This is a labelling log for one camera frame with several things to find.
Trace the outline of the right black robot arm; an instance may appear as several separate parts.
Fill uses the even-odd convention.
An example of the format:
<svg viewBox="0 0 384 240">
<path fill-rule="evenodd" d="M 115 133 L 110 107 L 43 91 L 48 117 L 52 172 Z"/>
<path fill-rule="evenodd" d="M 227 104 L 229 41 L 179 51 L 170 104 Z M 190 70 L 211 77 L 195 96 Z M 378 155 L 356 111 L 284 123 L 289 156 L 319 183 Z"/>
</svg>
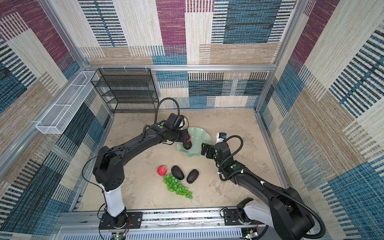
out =
<svg viewBox="0 0 384 240">
<path fill-rule="evenodd" d="M 271 223 L 283 240 L 312 238 L 308 232 L 315 226 L 313 211 L 303 202 L 299 193 L 289 187 L 275 186 L 255 175 L 244 164 L 234 160 L 227 143 L 215 145 L 202 144 L 201 155 L 213 159 L 219 169 L 218 175 L 223 182 L 231 181 L 239 185 L 264 202 L 271 213 Z"/>
</svg>

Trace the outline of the red fake peach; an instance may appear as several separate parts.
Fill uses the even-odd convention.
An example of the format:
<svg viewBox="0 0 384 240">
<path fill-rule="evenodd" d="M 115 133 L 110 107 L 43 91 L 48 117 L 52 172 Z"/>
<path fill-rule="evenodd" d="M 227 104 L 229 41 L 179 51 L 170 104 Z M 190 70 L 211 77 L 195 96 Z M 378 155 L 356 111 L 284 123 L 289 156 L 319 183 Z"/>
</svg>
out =
<svg viewBox="0 0 384 240">
<path fill-rule="evenodd" d="M 158 167 L 157 169 L 157 173 L 160 175 L 160 176 L 164 176 L 167 174 L 167 167 L 165 165 L 161 165 Z"/>
</svg>

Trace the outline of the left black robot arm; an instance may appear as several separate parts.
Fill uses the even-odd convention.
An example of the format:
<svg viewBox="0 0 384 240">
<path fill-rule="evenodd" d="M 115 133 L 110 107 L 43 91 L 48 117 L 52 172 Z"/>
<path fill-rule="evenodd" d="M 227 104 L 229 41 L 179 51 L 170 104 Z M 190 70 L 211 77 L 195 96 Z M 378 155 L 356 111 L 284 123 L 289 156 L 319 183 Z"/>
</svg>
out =
<svg viewBox="0 0 384 240">
<path fill-rule="evenodd" d="M 121 190 L 125 179 L 124 166 L 145 150 L 166 141 L 182 143 L 188 150 L 192 147 L 187 129 L 155 123 L 146 126 L 142 134 L 124 144 L 112 148 L 104 146 L 99 150 L 93 175 L 106 203 L 106 211 L 102 216 L 104 229 L 121 229 L 127 225 L 127 208 Z"/>
</svg>

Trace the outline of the green fake grape bunch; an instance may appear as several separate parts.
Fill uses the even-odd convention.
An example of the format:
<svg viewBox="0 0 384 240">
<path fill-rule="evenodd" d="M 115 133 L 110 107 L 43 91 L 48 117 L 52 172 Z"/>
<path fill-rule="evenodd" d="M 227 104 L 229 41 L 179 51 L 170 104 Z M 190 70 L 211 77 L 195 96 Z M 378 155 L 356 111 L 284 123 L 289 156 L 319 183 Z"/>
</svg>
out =
<svg viewBox="0 0 384 240">
<path fill-rule="evenodd" d="M 193 193 L 187 187 L 183 186 L 172 174 L 165 175 L 163 181 L 167 185 L 168 191 L 173 192 L 178 196 L 184 196 L 190 200 L 193 199 Z"/>
</svg>

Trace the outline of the dark fake avocado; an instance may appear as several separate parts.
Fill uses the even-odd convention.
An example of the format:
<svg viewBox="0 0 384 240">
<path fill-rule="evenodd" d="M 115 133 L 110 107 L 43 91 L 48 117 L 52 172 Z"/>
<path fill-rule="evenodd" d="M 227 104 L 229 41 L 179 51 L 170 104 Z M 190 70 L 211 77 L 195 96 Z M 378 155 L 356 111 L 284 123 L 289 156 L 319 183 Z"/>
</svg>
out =
<svg viewBox="0 0 384 240">
<path fill-rule="evenodd" d="M 184 173 L 183 173 L 183 171 L 180 169 L 180 167 L 179 166 L 173 166 L 172 168 L 171 168 L 171 173 L 172 173 L 172 175 L 176 178 L 176 179 L 178 179 L 178 180 L 183 180 L 184 178 L 185 178 L 185 175 L 184 175 Z"/>
<path fill-rule="evenodd" d="M 199 171 L 196 169 L 191 170 L 189 175 L 187 176 L 187 183 L 192 184 L 196 181 L 196 179 L 199 177 Z"/>
</svg>

